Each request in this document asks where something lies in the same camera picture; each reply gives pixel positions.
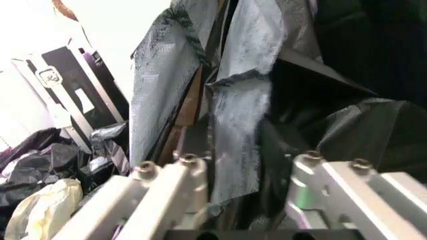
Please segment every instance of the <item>silver metal part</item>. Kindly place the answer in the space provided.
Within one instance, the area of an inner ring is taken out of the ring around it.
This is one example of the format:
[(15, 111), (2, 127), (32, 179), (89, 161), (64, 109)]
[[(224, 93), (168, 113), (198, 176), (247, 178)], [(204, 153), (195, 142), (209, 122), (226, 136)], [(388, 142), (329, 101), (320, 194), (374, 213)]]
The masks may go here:
[(117, 110), (116, 106), (114, 105), (113, 101), (111, 100), (110, 96), (108, 96), (107, 92), (101, 85), (100, 81), (98, 80), (95, 73), (92, 71), (89, 64), (86, 62), (83, 55), (80, 53), (77, 46), (75, 46), (75, 43), (73, 40), (69, 42), (67, 45), (67, 48), (71, 51), (71, 53), (74, 55), (74, 58), (77, 60), (78, 64), (80, 65), (81, 69), (86, 73), (87, 78), (92, 83), (93, 87), (96, 89), (96, 91), (99, 93), (99, 96), (104, 101), (105, 105), (107, 106), (108, 110), (111, 112), (114, 119), (121, 123), (123, 122), (123, 117), (120, 115), (119, 111)]
[(139, 166), (133, 168), (133, 171), (130, 173), (129, 177), (151, 182), (150, 180), (154, 180), (161, 169), (162, 168), (160, 166), (157, 166), (152, 161), (143, 161)]
[[(18, 72), (25, 78), (25, 80), (32, 86), (32, 88), (37, 92), (43, 102), (47, 105), (49, 109), (50, 106), (56, 105), (55, 101), (48, 94), (46, 89), (39, 84), (39, 80), (33, 74), (33, 72), (29, 69), (27, 63), (25, 61), (13, 61), (12, 64), (18, 70)], [(68, 133), (68, 135), (75, 141), (75, 143), (86, 153), (90, 154), (91, 149), (85, 143), (85, 141), (80, 137), (80, 135), (76, 132), (74, 127), (68, 126), (63, 128), (64, 131)]]
[(134, 239), (136, 233), (140, 240), (162, 239), (173, 228), (197, 228), (207, 215), (206, 169), (197, 156), (166, 165), (117, 240)]
[(427, 189), (404, 172), (373, 176), (369, 186), (427, 236)]
[(321, 160), (313, 165), (308, 159), (302, 154), (294, 160), (285, 208), (300, 228), (323, 228), (322, 216), (330, 228), (356, 227), (369, 240), (425, 239), (367, 185), (359, 174), (368, 175), (373, 170), (363, 162), (357, 162), (359, 169), (354, 162)]
[(193, 167), (197, 163), (197, 155), (194, 154), (185, 154), (183, 157), (179, 158), (179, 162), (187, 167)]
[(362, 158), (356, 158), (350, 162), (350, 167), (359, 175), (367, 175), (372, 169), (372, 164)]
[(54, 240), (111, 239), (146, 194), (141, 180), (114, 175), (55, 235)]
[[(33, 55), (30, 59), (38, 70), (43, 71), (49, 68), (48, 64), (45, 62), (41, 55)], [(77, 107), (76, 103), (71, 99), (65, 88), (61, 84), (55, 84), (51, 86), (50, 89), (55, 93), (55, 95), (58, 97), (59, 101), (66, 108), (66, 110), (71, 114), (71, 116), (78, 124), (84, 135), (89, 138), (94, 129), (89, 124), (88, 120), (86, 120), (85, 116), (83, 116), (83, 113)]]
[(150, 190), (124, 225), (117, 240), (161, 239), (167, 230), (177, 225), (190, 200), (189, 168), (168, 164), (152, 182)]

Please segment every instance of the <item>gray fabric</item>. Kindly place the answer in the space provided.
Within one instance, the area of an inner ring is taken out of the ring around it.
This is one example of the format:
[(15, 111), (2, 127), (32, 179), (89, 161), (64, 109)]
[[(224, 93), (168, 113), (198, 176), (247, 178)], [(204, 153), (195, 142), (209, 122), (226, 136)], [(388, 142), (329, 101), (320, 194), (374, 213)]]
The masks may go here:
[(317, 12), (317, 2), (315, 0), (277, 0), (277, 4), (284, 19), (283, 48), (292, 49), (322, 62), (312, 21), (313, 15)]
[(257, 192), (260, 157), (255, 129), (267, 111), (271, 84), (256, 71), (235, 75), (214, 89), (214, 204)]
[(210, 201), (220, 204), (259, 190), (258, 122), (268, 109), (265, 76), (284, 41), (275, 0), (241, 0), (228, 30), (213, 89), (215, 183)]
[(284, 40), (282, 12), (275, 0), (239, 1), (225, 42), (217, 80), (255, 69), (267, 74)]
[(129, 121), (131, 166), (145, 160), (200, 60), (203, 62), (217, 4), (211, 0), (174, 1), (137, 47)]

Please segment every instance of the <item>bolt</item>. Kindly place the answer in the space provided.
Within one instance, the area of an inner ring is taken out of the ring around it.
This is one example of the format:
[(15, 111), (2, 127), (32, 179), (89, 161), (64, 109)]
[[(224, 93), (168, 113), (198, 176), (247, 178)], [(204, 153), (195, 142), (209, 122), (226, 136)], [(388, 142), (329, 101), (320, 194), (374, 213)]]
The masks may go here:
[(188, 153), (188, 154), (185, 154), (183, 157), (180, 157), (179, 161), (184, 166), (193, 167), (197, 163), (197, 158), (198, 157), (196, 154)]
[(362, 158), (355, 158), (350, 162), (350, 168), (359, 175), (367, 175), (372, 169), (372, 164)]
[(152, 161), (143, 161), (140, 166), (133, 168), (142, 179), (151, 179), (155, 175), (156, 165)]
[(320, 154), (320, 152), (315, 150), (306, 151), (304, 154), (304, 160), (311, 166), (319, 164), (322, 159), (323, 156)]

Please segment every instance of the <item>black metal panel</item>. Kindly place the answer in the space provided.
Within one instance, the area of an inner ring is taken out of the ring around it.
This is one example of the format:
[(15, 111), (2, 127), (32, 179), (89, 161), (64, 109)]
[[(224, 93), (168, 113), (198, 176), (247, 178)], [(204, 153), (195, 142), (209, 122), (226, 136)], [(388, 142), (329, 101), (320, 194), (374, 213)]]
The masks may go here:
[(277, 231), (170, 230), (165, 240), (364, 240), (358, 230), (312, 229)]
[(114, 77), (105, 63), (102, 60), (95, 63), (95, 58), (88, 52), (83, 53), (83, 57), (89, 64), (89, 67), (92, 69), (95, 76), (99, 79), (99, 82), (110, 97), (114, 106), (117, 108), (121, 117), (124, 120), (128, 120), (129, 103), (117, 87), (116, 83), (114, 82)]
[[(32, 71), (32, 73), (35, 75), (37, 68), (34, 66), (33, 62), (31, 60), (27, 60), (26, 63), (28, 64), (28, 68)], [(56, 104), (61, 104), (62, 108), (66, 109), (64, 105), (61, 103), (61, 101), (58, 99), (58, 97), (55, 95), (55, 93), (50, 88), (44, 88), (46, 92), (49, 94), (49, 96), (52, 98), (52, 100)], [(90, 148), (91, 143), (89, 142), (89, 139), (86, 137), (86, 135), (83, 133), (82, 129), (80, 129), (80, 126), (76, 123), (74, 118), (71, 116), (71, 125), (74, 128), (74, 130), (77, 132), (77, 134), (81, 137), (83, 142)]]
[(73, 54), (66, 47), (61, 47), (41, 55), (46, 63), (54, 66), (63, 81), (62, 86), (71, 99), (76, 103), (80, 111), (83, 110), (81, 101), (76, 90), (82, 89), (94, 106), (94, 109), (83, 113), (92, 128), (97, 129), (116, 123), (112, 113), (108, 109), (98, 91), (92, 85), (85, 71), (77, 62)]

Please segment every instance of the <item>white plastic bag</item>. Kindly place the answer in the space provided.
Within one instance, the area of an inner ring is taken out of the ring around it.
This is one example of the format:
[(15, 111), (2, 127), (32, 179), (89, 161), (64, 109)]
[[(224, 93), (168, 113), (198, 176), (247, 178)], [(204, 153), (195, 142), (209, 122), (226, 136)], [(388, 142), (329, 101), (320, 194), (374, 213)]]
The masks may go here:
[(61, 179), (25, 198), (7, 224), (5, 240), (49, 240), (70, 219), (82, 199), (80, 182)]

